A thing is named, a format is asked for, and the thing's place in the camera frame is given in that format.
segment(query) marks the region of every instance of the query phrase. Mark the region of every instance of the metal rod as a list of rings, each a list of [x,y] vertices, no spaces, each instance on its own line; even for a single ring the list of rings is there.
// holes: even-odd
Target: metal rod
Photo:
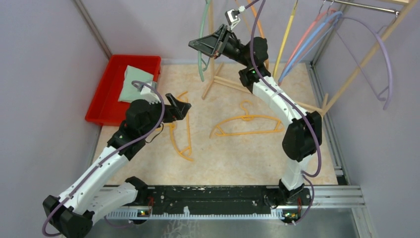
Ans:
[[[83,17],[83,20],[85,20],[86,25],[88,26],[89,30],[92,32],[94,38],[96,39],[99,46],[102,48],[102,51],[104,52],[105,56],[110,59],[112,56],[112,52],[109,49],[109,46],[106,44],[104,37],[99,32],[97,26],[93,22],[91,16],[89,15],[88,10],[86,9],[85,5],[81,0],[72,0],[75,4],[77,10],[79,11],[80,15]]]
[[[361,7],[361,8],[371,9],[371,10],[375,10],[375,11],[388,12],[388,13],[394,14],[396,16],[398,16],[398,14],[400,13],[399,11],[397,11],[395,9],[381,8],[381,7],[377,7],[377,6],[364,5],[364,4],[355,3],[355,2],[340,1],[340,0],[327,0],[327,1],[336,2],[336,3],[340,3],[340,4],[346,4],[346,5],[350,5],[350,6],[358,6],[358,7]]]

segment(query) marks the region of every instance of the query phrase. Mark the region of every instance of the wooden pole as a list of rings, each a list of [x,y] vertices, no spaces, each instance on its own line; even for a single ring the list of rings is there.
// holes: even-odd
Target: wooden pole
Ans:
[[[322,101],[322,109],[324,109],[325,106],[327,106],[327,102],[328,102],[328,93],[325,94],[324,100]]]
[[[296,103],[297,105],[299,105],[299,106],[301,106],[301,107],[305,108],[305,109],[308,109],[308,110],[313,110],[313,111],[317,111],[317,112],[322,112],[322,109],[321,109],[321,108],[317,108],[317,107],[314,107],[314,106],[312,106],[312,105],[309,105],[309,104],[306,104],[306,103],[301,103],[301,102],[298,102],[298,101],[295,101],[295,103]]]
[[[217,67],[216,72],[214,73],[215,75],[217,75],[219,73],[219,71],[222,69],[223,63],[219,64],[219,67]],[[209,93],[209,90],[211,88],[211,86],[214,83],[214,76],[210,79],[210,83],[207,85],[206,89],[204,90],[203,95],[201,96],[201,99],[206,99],[207,93]]]
[[[416,5],[416,3],[419,0],[411,0],[409,4],[405,5],[403,9],[400,11],[400,15],[395,20],[394,24],[387,27],[386,30],[382,34],[382,41],[386,41],[388,37],[391,35],[391,33],[397,28],[397,26],[404,20],[404,18],[407,16],[407,14],[410,12],[410,10]],[[370,51],[365,55],[362,62],[360,63],[361,67],[365,67],[366,64],[369,62],[369,60],[376,54],[376,52],[379,49],[378,42],[375,43],[375,45],[370,49]],[[353,82],[353,80],[357,77],[359,74],[360,69],[359,67],[356,67],[353,73],[347,78],[347,81],[341,86],[340,90],[331,98],[331,100],[328,102],[326,107],[323,109],[323,113],[326,114],[328,110],[332,107],[332,105],[337,102],[337,100],[340,98],[340,96],[346,91],[346,89],[349,87],[349,85]]]
[[[214,26],[213,26],[213,21],[214,21],[214,17],[213,17],[213,1],[210,1],[210,5],[209,5],[209,12],[208,14],[208,18],[209,18],[209,34],[213,34],[214,31]],[[210,59],[210,72],[211,72],[211,79],[213,80],[214,77],[214,58],[212,57]]]
[[[238,82],[235,82],[235,81],[232,81],[232,80],[229,80],[229,79],[226,79],[226,78],[222,78],[222,77],[219,77],[219,76],[214,76],[214,79],[217,79],[217,80],[219,80],[219,81],[223,81],[223,82],[226,82],[226,83],[229,83],[229,84],[232,84],[232,85],[235,85],[235,86],[237,86],[237,87],[242,87],[242,88],[244,88],[244,86],[242,85],[242,83],[238,83]]]
[[[242,85],[241,85],[241,86],[237,86],[237,85],[235,85],[235,84],[230,84],[230,82],[228,82],[228,81],[219,80],[219,79],[217,79],[217,78],[215,78],[215,79],[214,79],[214,82],[215,82],[215,83],[218,83],[218,84],[221,84],[221,85],[224,85],[224,86],[227,86],[227,87],[229,87],[229,88],[233,88],[233,89],[236,89],[236,90],[239,90],[239,91],[245,92],[245,93],[250,93],[250,91],[248,91],[248,90],[247,90],[246,88],[244,88]]]

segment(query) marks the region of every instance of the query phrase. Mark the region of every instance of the metal rail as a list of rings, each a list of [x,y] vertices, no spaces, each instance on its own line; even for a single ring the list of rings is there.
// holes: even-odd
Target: metal rail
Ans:
[[[278,188],[278,186],[267,186],[267,188]],[[319,208],[366,208],[366,205],[359,186],[316,185],[314,203],[311,209]],[[283,210],[297,209],[297,206],[277,206],[271,210],[270,214],[192,215],[186,207],[183,214],[152,214],[149,217],[139,215],[142,211],[148,209],[147,206],[123,206],[110,212],[106,217],[110,220],[278,220],[282,216]]]
[[[355,2],[340,1],[340,0],[327,0],[327,1],[328,2],[336,2],[336,3],[340,3],[340,4],[345,4],[345,5],[350,5],[350,6],[357,6],[357,7],[370,9],[370,10],[375,10],[375,11],[387,12],[387,13],[394,14],[396,16],[398,16],[398,14],[400,13],[399,11],[397,11],[395,9],[382,8],[382,7],[365,5],[365,4],[355,3]]]

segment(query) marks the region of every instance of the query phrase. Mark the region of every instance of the red plastic tray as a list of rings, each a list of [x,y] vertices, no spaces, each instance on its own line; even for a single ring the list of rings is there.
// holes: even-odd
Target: red plastic tray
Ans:
[[[158,81],[160,74],[159,56],[113,55],[106,66],[86,113],[86,121],[98,125],[119,126],[125,119],[125,111],[130,104],[119,102],[118,98],[122,90],[127,65],[153,74],[153,81]]]

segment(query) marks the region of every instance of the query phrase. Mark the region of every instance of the wooden rack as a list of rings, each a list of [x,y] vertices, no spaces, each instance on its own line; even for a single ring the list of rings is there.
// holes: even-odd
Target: wooden rack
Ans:
[[[391,35],[391,33],[397,28],[397,26],[403,21],[403,19],[407,16],[407,14],[410,12],[410,10],[416,5],[416,3],[419,0],[381,0],[385,2],[391,2],[399,5],[403,5],[403,8],[398,11],[396,20],[390,24],[385,31],[381,35],[382,41],[386,41],[388,37]],[[211,1],[209,6],[209,12],[208,12],[208,18],[209,18],[209,33],[213,33],[214,26],[213,26],[213,1]],[[375,45],[369,50],[369,52],[365,55],[363,60],[360,63],[361,67],[364,67],[367,65],[367,63],[370,61],[370,59],[376,54],[376,52],[379,49],[379,44],[375,43]],[[210,59],[210,71],[211,71],[211,81],[207,85],[206,89],[204,90],[204,93],[202,95],[202,99],[204,100],[207,96],[207,93],[209,92],[211,86],[214,83],[218,83],[230,88],[237,89],[239,91],[243,91],[246,93],[249,93],[249,91],[242,86],[241,83],[235,82],[229,79],[222,78],[218,76],[219,72],[221,71],[223,67],[223,63],[220,63],[220,65],[217,67],[217,69],[214,69],[214,59]],[[325,94],[323,102],[321,107],[316,107],[300,102],[296,102],[299,106],[306,108],[311,111],[318,111],[322,116],[324,116],[328,110],[337,102],[337,100],[341,97],[341,95],[346,91],[346,89],[349,87],[349,85],[353,82],[353,80],[358,76],[360,73],[360,69],[358,67],[355,68],[352,74],[347,78],[346,82],[341,86],[341,88],[338,90],[338,92],[331,98],[330,101],[328,101],[328,93]]]

